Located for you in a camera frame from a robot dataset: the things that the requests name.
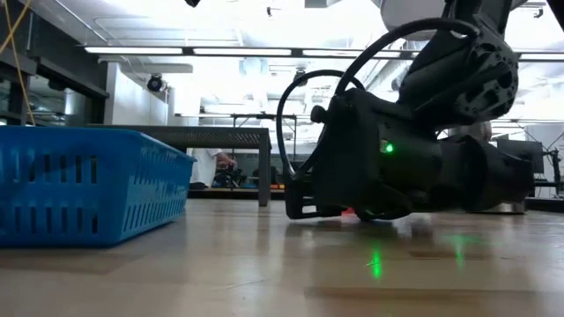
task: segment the metal table leg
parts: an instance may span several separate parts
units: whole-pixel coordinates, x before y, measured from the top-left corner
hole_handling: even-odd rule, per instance
[[[268,134],[261,134],[258,149],[258,205],[268,206],[271,199],[271,147]]]

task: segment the black cable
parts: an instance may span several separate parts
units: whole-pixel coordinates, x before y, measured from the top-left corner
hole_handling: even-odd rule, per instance
[[[409,34],[427,31],[427,30],[445,30],[454,31],[469,37],[478,37],[480,30],[468,22],[455,20],[451,18],[423,18],[421,20],[406,23],[384,34],[380,39],[372,43],[351,63],[351,66],[345,71],[337,84],[335,94],[339,95],[345,91],[345,88],[353,80],[357,72],[368,63],[378,52],[385,49],[389,44],[397,41]]]
[[[333,77],[342,77],[345,73],[341,70],[314,70],[309,73],[306,73],[298,78],[296,78],[282,93],[280,97],[280,101],[278,102],[278,109],[276,112],[276,138],[278,141],[278,149],[280,151],[280,159],[282,159],[282,166],[288,172],[288,174],[292,177],[295,175],[295,171],[293,170],[292,165],[290,164],[290,159],[286,154],[286,146],[284,145],[284,135],[282,134],[282,114],[284,113],[284,105],[286,104],[286,100],[290,97],[290,94],[293,90],[304,83],[305,81],[314,78],[314,77],[324,77],[324,76],[333,76]],[[364,85],[355,77],[352,78],[352,83],[361,90],[366,90]],[[313,163],[315,162],[317,156],[319,155],[319,151],[317,148],[320,144],[314,149],[311,153],[311,156],[306,160],[306,162],[300,166],[300,171],[305,173]]]

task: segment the blue basket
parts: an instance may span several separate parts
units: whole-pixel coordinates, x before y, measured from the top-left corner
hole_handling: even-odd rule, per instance
[[[184,212],[195,160],[144,134],[2,127],[0,144],[0,246],[111,246]]]

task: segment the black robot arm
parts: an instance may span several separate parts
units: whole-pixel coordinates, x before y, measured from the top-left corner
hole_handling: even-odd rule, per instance
[[[398,104],[437,129],[498,118],[511,109],[518,58],[503,40],[511,0],[450,0],[444,18],[479,30],[476,38],[439,30],[413,61]]]
[[[392,219],[415,210],[484,210],[522,201],[532,187],[531,162],[471,136],[438,140],[437,129],[504,115],[517,90],[517,56],[503,40],[510,0],[448,1],[442,18],[400,26],[368,47],[341,76],[309,159],[294,171],[282,138],[286,99],[278,104],[278,147],[286,180],[286,214],[331,217],[353,207],[362,219]],[[388,102],[354,79],[391,42],[438,30]],[[284,92],[290,94],[306,74]],[[357,88],[346,90],[355,82]],[[305,205],[315,213],[304,213]]]

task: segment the wooden floor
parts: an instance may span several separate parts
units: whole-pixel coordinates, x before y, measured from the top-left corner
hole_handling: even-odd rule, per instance
[[[564,215],[289,221],[190,201],[108,250],[0,251],[6,317],[564,316]]]

